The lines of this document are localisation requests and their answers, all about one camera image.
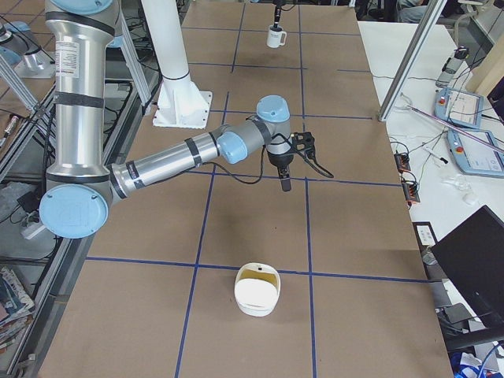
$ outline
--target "small white object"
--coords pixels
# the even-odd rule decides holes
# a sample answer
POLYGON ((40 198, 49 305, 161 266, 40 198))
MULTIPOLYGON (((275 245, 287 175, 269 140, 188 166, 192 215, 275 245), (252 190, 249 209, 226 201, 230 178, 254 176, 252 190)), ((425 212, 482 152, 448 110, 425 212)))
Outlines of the small white object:
POLYGON ((470 206, 474 205, 478 201, 477 196, 472 192, 464 195, 462 199, 464 200, 465 203, 467 203, 470 206))
POLYGON ((46 226, 42 222, 30 222, 21 230, 23 238, 29 240, 35 238, 40 232, 44 231, 46 226))
POLYGON ((271 266, 250 262, 242 266, 235 280, 235 299, 247 315, 265 317, 280 296, 280 275, 271 266))
POLYGON ((278 26, 277 29, 273 28, 273 25, 269 25, 268 29, 268 39, 266 40, 266 45, 272 49, 276 49, 280 46, 285 45, 287 40, 287 33, 278 26))

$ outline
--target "white pillar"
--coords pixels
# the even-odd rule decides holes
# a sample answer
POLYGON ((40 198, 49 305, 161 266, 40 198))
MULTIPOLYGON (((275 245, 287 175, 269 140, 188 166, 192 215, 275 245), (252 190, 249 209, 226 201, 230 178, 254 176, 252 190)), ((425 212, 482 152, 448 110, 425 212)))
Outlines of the white pillar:
POLYGON ((204 128, 211 92, 200 92, 191 81, 175 0, 142 0, 157 61, 163 75, 154 125, 204 128))

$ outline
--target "grid line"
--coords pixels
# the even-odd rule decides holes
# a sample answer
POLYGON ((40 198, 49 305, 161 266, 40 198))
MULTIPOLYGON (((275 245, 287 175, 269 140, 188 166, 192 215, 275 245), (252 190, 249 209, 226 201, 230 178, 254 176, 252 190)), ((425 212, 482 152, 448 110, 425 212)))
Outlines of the grid line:
POLYGON ((238 55, 239 37, 242 34, 243 16, 245 16, 245 7, 246 4, 243 3, 242 18, 239 20, 238 37, 236 38, 235 56, 233 57, 233 65, 231 67, 231 73, 235 71, 236 56, 238 55))
MULTIPOLYGON (((198 171, 198 170, 191 170, 187 171, 186 173, 192 173, 196 175, 211 175, 211 172, 205 172, 205 171, 198 171)), ((237 177, 243 177, 243 178, 249 178, 249 179, 257 179, 259 176, 257 175, 247 175, 243 173, 233 173, 233 175, 237 177)), ((215 172, 215 176, 229 176, 225 172, 215 172)), ((267 180, 278 180, 278 176, 267 176, 263 175, 263 179, 267 180)), ((374 186, 374 187, 402 187, 400 183, 372 183, 372 182, 367 182, 367 181, 351 181, 351 180, 338 180, 338 179, 314 179, 314 178, 309 178, 309 177, 293 177, 291 176, 291 180, 297 180, 297 181, 304 181, 308 180, 310 182, 314 183, 346 183, 346 184, 352 184, 352 185, 369 185, 369 186, 374 186)))
MULTIPOLYGON (((221 31, 227 31, 227 32, 267 32, 267 30, 257 30, 257 29, 235 29, 235 28, 200 28, 198 26, 183 26, 182 29, 195 29, 195 30, 221 30, 221 31)), ((341 35, 341 36, 346 36, 346 37, 360 37, 360 34, 355 34, 355 33, 324 33, 321 31, 288 31, 286 32, 291 32, 291 33, 300 33, 300 34, 320 34, 320 35, 341 35)))
MULTIPOLYGON (((211 109, 211 113, 222 113, 223 110, 211 109)), ((243 110, 226 110, 228 114, 252 114, 253 112, 246 112, 243 110)), ((303 117, 303 114, 291 114, 292 117, 303 117)), ((360 116, 336 116, 336 115, 322 115, 322 114, 304 114, 304 117, 309 118, 335 118, 344 120, 372 120, 372 117, 360 117, 360 116)))
MULTIPOLYGON (((140 260, 137 258, 108 258, 99 256, 88 256, 88 261, 106 261, 117 262, 124 264, 144 264, 144 265, 167 265, 167 266, 181 266, 184 268, 194 268, 196 264, 190 262, 178 261, 161 261, 161 260, 140 260)), ((230 265, 212 265, 212 264, 198 264, 199 269, 215 269, 215 270, 233 270, 239 271, 239 266, 230 265)), ((418 278, 401 278, 401 277, 386 277, 386 276, 364 276, 360 274, 345 274, 345 273, 326 273, 326 272, 303 272, 299 270, 277 269, 280 274, 289 274, 292 276, 313 276, 313 277, 327 277, 327 278, 345 278, 350 280, 371 280, 371 281, 389 281, 404 284, 429 284, 430 280, 422 280, 418 278)))
MULTIPOLYGON (((229 91, 226 95, 226 103, 224 104, 224 113, 222 114, 222 123, 224 123, 224 119, 226 117, 225 110, 228 108, 228 102, 229 102, 229 91)), ((179 354, 178 354, 177 360, 176 360, 175 376, 174 376, 175 378, 178 378, 178 376, 180 374, 180 367, 182 365, 183 348, 184 348, 185 341, 186 341, 187 327, 189 326, 189 318, 191 316, 192 299, 195 294, 196 276, 198 275, 199 258, 201 257, 201 254, 202 254, 203 239, 205 237, 206 222, 208 221, 210 201, 212 200, 212 191, 213 191, 213 183, 215 181, 215 176, 216 176, 215 175, 216 168, 217 168, 216 166, 213 167, 212 177, 210 179, 210 185, 209 185, 209 189, 208 189, 208 196, 206 198, 205 215, 203 216, 202 231, 199 236, 199 242, 198 242, 198 253, 196 254, 196 261, 194 264, 194 271, 193 271, 192 281, 191 281, 191 289, 189 291, 189 299, 187 300, 186 315, 185 315, 185 318, 183 321, 182 335, 180 337, 179 354)))
POLYGON ((306 238, 308 250, 308 282, 309 282, 309 321, 312 336, 312 376, 317 378, 317 337, 315 334, 315 305, 313 300, 313 264, 312 264, 312 238, 309 222, 309 187, 308 180, 305 180, 305 201, 306 201, 306 238))

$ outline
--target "robot arm in background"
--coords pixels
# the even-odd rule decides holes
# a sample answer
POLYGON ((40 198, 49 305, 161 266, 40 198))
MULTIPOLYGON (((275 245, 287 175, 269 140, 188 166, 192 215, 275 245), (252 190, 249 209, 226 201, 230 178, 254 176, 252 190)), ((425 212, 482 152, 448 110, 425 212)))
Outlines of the robot arm in background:
MULTIPOLYGON (((153 1, 148 0, 149 7, 153 1)), ((236 163, 264 145, 269 160, 282 175, 283 189, 290 190, 288 166, 293 159, 290 114, 280 96, 263 98, 258 103, 257 115, 240 126, 223 125, 138 161, 108 168, 103 165, 105 52, 113 40, 119 15, 117 0, 78 3, 46 0, 46 24, 56 36, 57 66, 56 159, 46 171, 48 191, 39 207, 47 228, 72 239, 91 235, 106 222, 110 206, 133 191, 198 167, 219 155, 236 163)), ((178 16, 174 19, 180 31, 178 16)), ((151 33, 157 30, 153 26, 151 33)), ((183 48, 182 41, 177 43, 183 48)), ((176 57, 176 60, 186 61, 182 64, 185 71, 184 50, 183 54, 183 59, 176 57)), ((164 80, 181 83, 189 75, 187 71, 180 78, 170 79, 162 67, 161 71, 164 80)))

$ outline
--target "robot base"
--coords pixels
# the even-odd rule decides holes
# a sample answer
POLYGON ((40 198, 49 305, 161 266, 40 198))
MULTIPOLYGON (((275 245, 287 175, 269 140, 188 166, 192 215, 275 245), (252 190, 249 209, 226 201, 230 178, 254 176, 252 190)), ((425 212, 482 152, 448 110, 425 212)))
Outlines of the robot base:
POLYGON ((161 88, 159 100, 157 102, 158 109, 154 116, 154 126, 163 128, 205 128, 209 117, 210 104, 212 103, 212 92, 199 91, 196 85, 190 82, 191 95, 190 98, 181 98, 177 96, 176 91, 173 92, 173 100, 168 99, 166 90, 161 88), (186 110, 188 115, 181 115, 180 104, 194 104, 191 112, 186 110))
POLYGON ((48 64, 44 69, 38 69, 33 71, 26 66, 24 60, 21 60, 19 64, 14 68, 16 74, 24 79, 50 79, 54 77, 56 73, 56 65, 48 64))

